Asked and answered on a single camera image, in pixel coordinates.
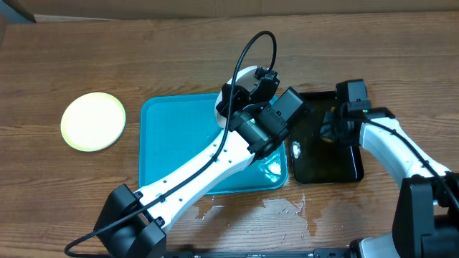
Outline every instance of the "cardboard box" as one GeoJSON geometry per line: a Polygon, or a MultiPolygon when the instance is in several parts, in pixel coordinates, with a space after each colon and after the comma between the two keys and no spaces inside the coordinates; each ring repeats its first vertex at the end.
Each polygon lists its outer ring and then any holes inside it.
{"type": "Polygon", "coordinates": [[[456,0],[5,0],[32,15],[170,19],[396,11],[458,11],[456,0]]]}

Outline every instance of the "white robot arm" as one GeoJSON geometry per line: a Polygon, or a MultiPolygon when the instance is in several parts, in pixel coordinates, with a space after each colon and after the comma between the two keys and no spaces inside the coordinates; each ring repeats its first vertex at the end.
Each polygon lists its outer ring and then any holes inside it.
{"type": "MultiPolygon", "coordinates": [[[[201,153],[157,182],[134,193],[126,185],[114,190],[95,231],[83,241],[98,236],[116,258],[159,258],[166,252],[166,233],[192,204],[223,179],[275,151],[289,135],[294,121],[311,112],[311,106],[291,87],[270,104],[280,81],[277,72],[271,70],[259,76],[260,70],[248,67],[238,74],[232,98],[236,111],[230,118],[226,114],[231,85],[222,87],[215,106],[216,119],[220,125],[229,119],[229,131],[215,161],[211,158],[220,149],[225,130],[201,153]],[[148,225],[136,216],[139,213],[148,219],[148,225]]],[[[81,241],[67,245],[66,254],[72,255],[69,249],[81,241]]]]}
{"type": "Polygon", "coordinates": [[[400,188],[392,232],[351,243],[347,257],[456,257],[459,253],[459,177],[417,146],[385,107],[373,108],[363,80],[336,85],[338,107],[321,134],[338,145],[361,145],[400,188]],[[450,207],[434,216],[433,206],[450,207]]]}
{"type": "MultiPolygon", "coordinates": [[[[444,176],[445,171],[449,171],[447,167],[434,161],[422,151],[422,149],[404,133],[397,119],[374,118],[371,119],[371,121],[384,125],[392,130],[396,130],[411,143],[440,176],[444,176]]],[[[415,157],[413,152],[398,137],[380,127],[369,123],[363,123],[360,129],[359,141],[363,149],[369,151],[379,162],[381,162],[399,188],[402,186],[403,178],[411,178],[414,175],[420,175],[425,178],[432,177],[431,172],[422,165],[421,161],[415,157]]]]}

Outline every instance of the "wood grain surface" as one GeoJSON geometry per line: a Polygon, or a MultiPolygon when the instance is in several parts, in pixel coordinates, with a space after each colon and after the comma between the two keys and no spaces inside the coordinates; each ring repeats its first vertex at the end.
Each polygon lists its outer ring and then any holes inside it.
{"type": "Polygon", "coordinates": [[[0,46],[5,36],[7,24],[8,24],[8,20],[6,19],[6,17],[3,14],[0,14],[0,46]]]}
{"type": "MultiPolygon", "coordinates": [[[[455,170],[458,22],[459,13],[439,12],[9,25],[0,51],[0,257],[64,257],[115,187],[138,188],[142,104],[218,91],[264,29],[278,38],[278,92],[363,78],[374,105],[455,170]],[[60,119],[96,91],[119,98],[128,123],[110,148],[82,153],[63,141],[60,119]]],[[[270,51],[261,39],[243,66],[269,64],[270,51]]],[[[300,186],[290,175],[277,191],[205,196],[168,234],[168,249],[300,251],[389,231],[397,187],[371,155],[362,158],[361,183],[300,186]]],[[[76,250],[104,252],[97,239],[76,250]]]]}
{"type": "Polygon", "coordinates": [[[459,11],[457,0],[4,0],[20,11],[105,19],[459,11]]]}

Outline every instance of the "white object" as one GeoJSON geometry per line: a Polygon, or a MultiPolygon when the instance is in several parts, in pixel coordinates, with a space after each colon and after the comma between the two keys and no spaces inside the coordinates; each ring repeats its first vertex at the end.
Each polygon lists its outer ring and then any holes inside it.
{"type": "Polygon", "coordinates": [[[360,242],[359,248],[361,258],[400,258],[392,233],[366,238],[360,242]]]}
{"type": "Polygon", "coordinates": [[[103,92],[74,100],[60,123],[62,137],[79,151],[99,151],[114,143],[123,132],[126,112],[121,102],[103,92]]]}
{"type": "MultiPolygon", "coordinates": [[[[416,151],[426,160],[432,168],[444,176],[447,167],[434,161],[429,155],[413,142],[400,127],[399,121],[394,118],[375,118],[373,122],[395,129],[397,133],[407,139],[416,151]]],[[[395,135],[369,123],[362,123],[360,129],[360,144],[369,151],[389,172],[395,183],[402,187],[403,178],[410,178],[414,175],[432,177],[433,175],[422,166],[413,152],[395,135]]],[[[359,244],[362,258],[399,258],[395,249],[392,233],[378,237],[369,237],[359,244]]]]}
{"type": "MultiPolygon", "coordinates": [[[[429,161],[432,168],[440,175],[444,176],[445,171],[449,171],[447,167],[434,161],[429,155],[413,142],[403,129],[400,127],[399,121],[394,118],[375,118],[373,122],[385,125],[388,128],[395,129],[397,133],[406,138],[420,153],[420,155],[429,161]]],[[[413,175],[421,175],[423,177],[432,177],[432,174],[424,167],[416,158],[413,152],[395,135],[379,128],[375,125],[362,123],[360,129],[360,144],[369,151],[389,172],[395,183],[402,186],[403,178],[410,178],[413,175]]]]}
{"type": "MultiPolygon", "coordinates": [[[[166,193],[197,172],[217,151],[222,142],[222,136],[223,130],[207,148],[183,166],[161,180],[138,189],[137,191],[143,194],[140,202],[145,206],[160,194],[166,193]]],[[[239,133],[236,131],[228,132],[224,149],[219,154],[216,162],[213,162],[210,167],[185,186],[173,192],[164,202],[157,203],[149,208],[147,212],[152,218],[163,218],[165,224],[161,228],[165,233],[169,232],[177,219],[210,189],[223,179],[242,171],[252,163],[255,154],[250,153],[247,150],[248,147],[249,143],[239,133]]]]}

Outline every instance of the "water spill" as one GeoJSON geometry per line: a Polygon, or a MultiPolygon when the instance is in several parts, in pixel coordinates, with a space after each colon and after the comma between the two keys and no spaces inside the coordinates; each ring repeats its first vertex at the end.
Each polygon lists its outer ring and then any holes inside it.
{"type": "MultiPolygon", "coordinates": [[[[195,239],[220,239],[221,236],[245,241],[256,234],[277,232],[273,241],[279,247],[285,242],[294,249],[305,248],[326,237],[333,239],[334,234],[344,234],[344,225],[346,230],[358,229],[368,213],[378,216],[378,203],[384,203],[381,200],[387,197],[378,200],[375,192],[374,184],[367,186],[363,181],[345,186],[299,186],[290,175],[286,185],[277,191],[205,196],[194,205],[195,209],[190,214],[190,219],[196,219],[200,229],[190,235],[187,242],[199,245],[195,239]],[[284,233],[281,237],[279,235],[282,231],[286,232],[285,228],[291,229],[288,239],[284,233]]],[[[362,233],[356,232],[359,235],[355,237],[360,237],[362,233]]],[[[183,234],[177,234],[176,238],[177,242],[183,242],[183,234]]],[[[349,243],[348,239],[343,238],[342,241],[327,240],[325,245],[344,246],[346,243],[349,243]]],[[[224,242],[216,241],[209,247],[221,248],[224,245],[224,242]]]]}

